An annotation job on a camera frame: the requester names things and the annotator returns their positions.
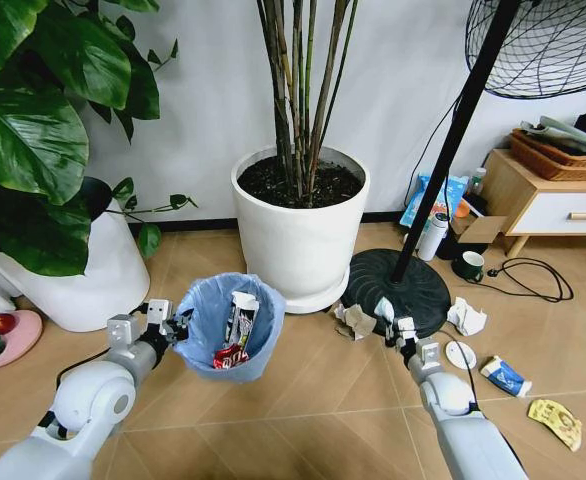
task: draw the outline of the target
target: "fan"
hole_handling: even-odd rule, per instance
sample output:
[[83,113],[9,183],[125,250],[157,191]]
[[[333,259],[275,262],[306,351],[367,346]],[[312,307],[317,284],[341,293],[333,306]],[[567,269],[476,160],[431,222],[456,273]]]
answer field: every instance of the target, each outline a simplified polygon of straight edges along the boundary
[[[342,297],[371,316],[386,297],[397,316],[413,317],[419,337],[441,328],[451,300],[442,278],[413,251],[477,102],[484,89],[518,99],[586,90],[586,0],[473,0],[465,51],[471,72],[404,248],[355,255]],[[375,332],[384,335],[385,327],[378,318]]]

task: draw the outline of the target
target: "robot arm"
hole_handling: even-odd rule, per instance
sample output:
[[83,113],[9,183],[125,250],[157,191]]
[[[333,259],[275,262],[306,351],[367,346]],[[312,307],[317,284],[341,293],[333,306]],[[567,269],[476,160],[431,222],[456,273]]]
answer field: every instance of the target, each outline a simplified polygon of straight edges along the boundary
[[396,347],[420,388],[451,476],[455,480],[527,479],[500,431],[477,407],[469,385],[444,372],[438,343],[418,340],[410,317],[393,322],[387,330],[399,332]]
[[64,378],[30,436],[0,458],[0,480],[88,480],[100,448],[131,411],[136,389],[166,348],[187,337],[188,320],[173,317],[168,300],[149,302],[142,335],[134,316],[111,318],[105,360],[78,366]]

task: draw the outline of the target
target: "potted plant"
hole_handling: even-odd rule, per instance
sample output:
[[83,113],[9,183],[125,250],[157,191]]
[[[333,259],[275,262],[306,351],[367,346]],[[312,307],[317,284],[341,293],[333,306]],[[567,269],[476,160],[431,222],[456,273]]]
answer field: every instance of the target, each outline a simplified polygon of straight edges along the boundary
[[[155,0],[107,0],[156,11]],[[76,108],[114,114],[129,141],[133,118],[159,118],[150,63],[125,16],[99,0],[0,0],[0,273],[51,319],[73,331],[103,328],[143,300],[148,272],[117,198],[132,215],[132,181],[112,192],[85,178],[88,138]],[[177,42],[167,60],[177,56]],[[173,196],[171,208],[188,203]],[[145,226],[143,253],[159,230]]]
[[[231,172],[247,269],[282,293],[289,313],[321,310],[344,292],[370,183],[363,164],[322,146],[344,69],[357,0],[335,0],[324,78],[313,118],[309,104],[317,1],[309,4],[306,52],[304,3],[293,0],[289,49],[282,3],[257,0],[273,85],[276,146],[246,156]],[[348,28],[331,93],[349,4]]]

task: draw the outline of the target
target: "mug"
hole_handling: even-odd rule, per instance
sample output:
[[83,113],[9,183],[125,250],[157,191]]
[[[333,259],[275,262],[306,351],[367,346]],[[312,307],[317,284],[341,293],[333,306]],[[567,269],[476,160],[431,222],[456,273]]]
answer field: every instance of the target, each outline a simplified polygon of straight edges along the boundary
[[479,282],[484,277],[484,273],[482,272],[484,258],[479,253],[466,251],[453,260],[451,267],[455,274],[464,280]]

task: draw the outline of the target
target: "cabinet drawer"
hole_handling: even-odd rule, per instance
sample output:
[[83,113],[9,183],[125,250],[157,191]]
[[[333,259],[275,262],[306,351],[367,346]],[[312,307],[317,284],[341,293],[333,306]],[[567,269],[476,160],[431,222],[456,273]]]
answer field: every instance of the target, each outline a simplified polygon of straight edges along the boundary
[[538,193],[510,234],[586,234],[586,193]]

